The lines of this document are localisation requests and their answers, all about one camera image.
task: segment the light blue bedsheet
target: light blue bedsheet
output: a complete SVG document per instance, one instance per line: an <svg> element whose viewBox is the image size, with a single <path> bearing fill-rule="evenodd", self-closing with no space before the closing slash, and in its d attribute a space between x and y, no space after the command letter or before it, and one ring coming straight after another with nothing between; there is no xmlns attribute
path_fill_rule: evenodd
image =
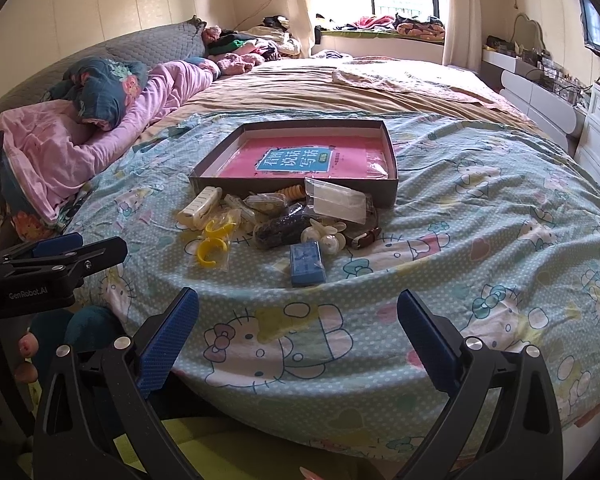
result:
<svg viewBox="0 0 600 480"><path fill-rule="evenodd" d="M325 258L328 282L307 289L290 286L287 247L259 251L249 236L232 244L227 272L198 267L196 233L175 220L193 197L192 167L243 123L304 118L385 121L400 184L382 239ZM69 231L119 235L129 256L88 278L80 300L109 303L133 333L195 288L200 319L176 371L261 430L405 460L446 402L396 319L408 287L463 335L539 346L565 426L600 402L600 188L547 140L424 114L209 114L128 152L90 187Z"/></svg>

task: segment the tv screen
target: tv screen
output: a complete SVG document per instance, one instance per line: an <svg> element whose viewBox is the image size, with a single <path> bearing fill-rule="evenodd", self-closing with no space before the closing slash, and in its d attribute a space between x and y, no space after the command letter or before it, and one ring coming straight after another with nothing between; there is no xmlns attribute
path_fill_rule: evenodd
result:
<svg viewBox="0 0 600 480"><path fill-rule="evenodd" d="M591 0L580 0L580 6L585 46L600 56L600 15Z"/></svg>

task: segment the tan bedsheet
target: tan bedsheet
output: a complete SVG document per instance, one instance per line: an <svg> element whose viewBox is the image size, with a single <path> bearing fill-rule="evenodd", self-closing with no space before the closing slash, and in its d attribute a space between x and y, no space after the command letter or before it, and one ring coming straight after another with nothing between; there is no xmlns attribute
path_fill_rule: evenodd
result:
<svg viewBox="0 0 600 480"><path fill-rule="evenodd" d="M432 112L503 123L545 136L531 120L520 120L477 104L335 84L331 72L340 63L337 59L287 59L257 66L245 75L222 78L193 96L179 110L146 129L137 142L149 140L161 129L178 124L196 113L282 108L332 112Z"/></svg>

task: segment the yellow plastic ring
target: yellow plastic ring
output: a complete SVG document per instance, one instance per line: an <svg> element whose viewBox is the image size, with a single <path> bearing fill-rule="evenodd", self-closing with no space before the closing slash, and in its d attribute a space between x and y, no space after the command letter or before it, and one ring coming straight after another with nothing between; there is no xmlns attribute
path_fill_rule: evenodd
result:
<svg viewBox="0 0 600 480"><path fill-rule="evenodd" d="M224 252L228 251L227 244L220 238L207 238L198 244L196 250L196 258L198 263L205 268L215 267L218 263L215 260L207 260L206 256L214 249L220 249Z"/></svg>
<svg viewBox="0 0 600 480"><path fill-rule="evenodd" d="M209 223L206 224L205 235L207 238L226 238L228 235L234 232L234 229L236 227L235 223L228 222L214 231L215 223L215 220L211 220Z"/></svg>

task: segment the pink book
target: pink book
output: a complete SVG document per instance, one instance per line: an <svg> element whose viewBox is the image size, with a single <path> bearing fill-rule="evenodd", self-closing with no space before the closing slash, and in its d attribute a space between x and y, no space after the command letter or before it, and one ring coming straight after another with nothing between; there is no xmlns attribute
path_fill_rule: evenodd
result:
<svg viewBox="0 0 600 480"><path fill-rule="evenodd" d="M382 139L368 137L256 138L222 167L223 178L388 178Z"/></svg>

